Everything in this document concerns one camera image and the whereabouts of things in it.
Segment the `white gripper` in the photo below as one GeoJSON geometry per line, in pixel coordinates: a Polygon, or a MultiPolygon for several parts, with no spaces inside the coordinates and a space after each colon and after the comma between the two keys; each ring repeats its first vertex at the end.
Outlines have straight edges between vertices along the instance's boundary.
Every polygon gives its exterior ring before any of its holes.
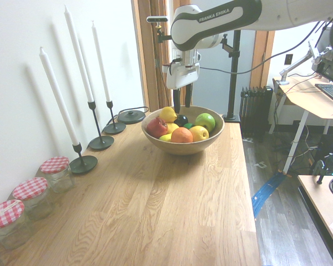
{"type": "Polygon", "coordinates": [[[166,69],[166,86],[173,89],[174,110],[180,113],[180,89],[185,87],[185,107],[191,106],[193,82],[199,77],[201,55],[197,50],[179,51],[173,50],[173,60],[166,69]]]}

